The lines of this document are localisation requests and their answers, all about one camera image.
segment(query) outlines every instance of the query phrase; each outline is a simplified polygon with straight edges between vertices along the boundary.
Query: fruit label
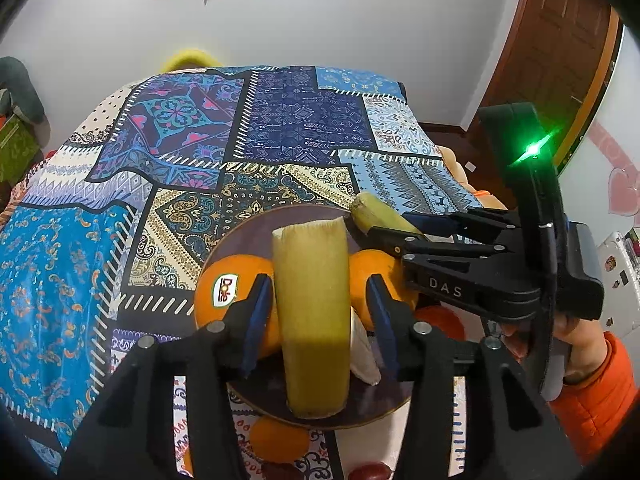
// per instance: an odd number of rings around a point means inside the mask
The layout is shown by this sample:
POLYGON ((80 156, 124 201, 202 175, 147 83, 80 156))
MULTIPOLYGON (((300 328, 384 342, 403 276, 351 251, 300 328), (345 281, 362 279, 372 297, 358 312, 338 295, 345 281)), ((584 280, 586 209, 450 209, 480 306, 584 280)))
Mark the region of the fruit label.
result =
POLYGON ((213 306, 221 308, 228 306, 236 297, 238 289, 237 274, 221 274, 213 285, 213 306))

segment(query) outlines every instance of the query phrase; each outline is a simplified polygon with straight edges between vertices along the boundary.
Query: green bag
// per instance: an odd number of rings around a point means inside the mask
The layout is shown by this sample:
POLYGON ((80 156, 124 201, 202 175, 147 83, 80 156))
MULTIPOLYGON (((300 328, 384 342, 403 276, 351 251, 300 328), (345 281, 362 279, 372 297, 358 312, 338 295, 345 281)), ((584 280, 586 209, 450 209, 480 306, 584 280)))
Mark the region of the green bag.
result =
POLYGON ((40 147, 24 123, 12 115, 0 128, 0 182, 15 186, 40 147))

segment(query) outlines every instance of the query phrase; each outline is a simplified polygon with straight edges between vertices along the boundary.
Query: green led light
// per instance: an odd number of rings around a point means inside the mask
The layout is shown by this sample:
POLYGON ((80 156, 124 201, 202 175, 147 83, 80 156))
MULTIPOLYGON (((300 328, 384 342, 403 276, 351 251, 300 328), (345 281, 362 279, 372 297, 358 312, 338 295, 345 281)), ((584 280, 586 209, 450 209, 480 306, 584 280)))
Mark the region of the green led light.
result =
POLYGON ((538 142, 532 142, 529 146, 527 146, 525 152, 514 161, 514 164, 516 164, 517 162, 522 162, 530 156, 538 156, 540 154, 542 146, 546 144, 546 142, 551 138, 552 135, 553 133, 546 134, 538 142))

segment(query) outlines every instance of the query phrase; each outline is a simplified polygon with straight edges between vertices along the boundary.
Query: patterned blanket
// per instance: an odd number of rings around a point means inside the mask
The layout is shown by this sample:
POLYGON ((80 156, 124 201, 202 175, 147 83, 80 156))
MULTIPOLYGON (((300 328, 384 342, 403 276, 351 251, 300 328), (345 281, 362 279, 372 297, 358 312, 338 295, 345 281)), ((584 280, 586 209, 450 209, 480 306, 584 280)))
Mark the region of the patterned blanket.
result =
MULTIPOLYGON (((1 401, 55 468, 133 341, 194 330, 198 274, 227 232, 279 206, 347 208, 360 190, 400 212, 479 206, 403 86, 373 73, 216 68, 121 88, 32 179, 0 232, 1 401)), ((178 384, 178 459, 181 394, 178 384)), ((262 478, 242 446, 257 414, 231 403, 248 471, 262 478)), ((332 477, 331 440, 314 433, 296 464, 308 478, 332 477)))

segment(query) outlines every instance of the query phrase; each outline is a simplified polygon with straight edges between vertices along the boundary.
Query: round plate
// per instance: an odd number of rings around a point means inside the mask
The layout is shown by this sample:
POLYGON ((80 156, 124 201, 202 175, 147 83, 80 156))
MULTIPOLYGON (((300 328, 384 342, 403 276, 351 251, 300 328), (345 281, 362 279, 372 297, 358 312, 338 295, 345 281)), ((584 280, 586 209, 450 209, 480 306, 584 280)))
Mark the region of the round plate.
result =
MULTIPOLYGON (((311 220, 331 220, 338 216, 345 217, 350 254, 364 248, 362 236, 358 236, 360 232, 347 211, 325 205, 293 205, 271 209, 242 222, 219 241, 202 270, 232 254, 254 254, 271 259, 273 230, 311 220)), ((402 406, 409 399, 413 386, 413 383, 398 383, 388 373, 378 351, 376 338, 372 336, 369 340, 382 380, 376 386, 370 386, 351 374, 346 406, 340 413, 327 418, 297 418, 289 411, 281 352, 259 360, 249 378, 234 381, 230 385, 244 402, 258 412, 289 424, 320 430, 362 426, 402 406)))

